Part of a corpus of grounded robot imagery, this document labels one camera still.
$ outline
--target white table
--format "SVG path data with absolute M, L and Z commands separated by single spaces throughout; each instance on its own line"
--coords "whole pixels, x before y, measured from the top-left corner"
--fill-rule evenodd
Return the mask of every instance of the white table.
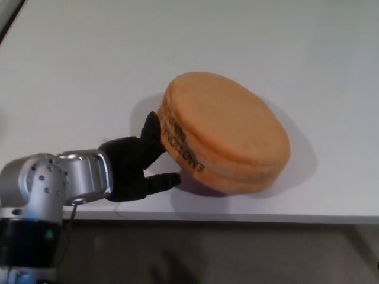
M 207 70 L 263 97 L 287 129 L 277 183 L 99 201 L 78 218 L 379 222 L 378 13 L 377 0 L 28 1 L 0 46 L 0 164 L 139 135 L 172 78 Z M 147 175 L 170 170 L 162 156 Z

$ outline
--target screw hole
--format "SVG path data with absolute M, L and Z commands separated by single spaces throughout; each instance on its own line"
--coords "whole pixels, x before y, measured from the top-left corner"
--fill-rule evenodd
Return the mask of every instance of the screw hole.
M 14 209 L 12 211 L 13 215 L 21 215 L 23 213 L 23 211 L 21 209 Z

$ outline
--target orange fabric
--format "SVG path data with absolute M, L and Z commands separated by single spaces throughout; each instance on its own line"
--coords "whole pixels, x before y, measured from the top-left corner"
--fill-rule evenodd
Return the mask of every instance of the orange fabric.
M 167 152 L 196 180 L 218 191 L 264 190 L 290 158 L 287 133 L 272 111 L 224 76 L 177 76 L 157 113 Z

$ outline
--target green light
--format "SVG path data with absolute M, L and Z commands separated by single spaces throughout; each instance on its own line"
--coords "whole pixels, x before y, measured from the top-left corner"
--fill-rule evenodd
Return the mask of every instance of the green light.
M 46 240 L 52 240 L 54 239 L 54 232 L 52 229 L 47 229 L 45 233 L 45 239 Z

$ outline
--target gray floor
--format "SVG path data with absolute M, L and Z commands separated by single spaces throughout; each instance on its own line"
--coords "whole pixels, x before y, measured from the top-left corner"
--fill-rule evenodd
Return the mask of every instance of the gray floor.
M 379 227 L 75 225 L 63 283 L 379 283 Z

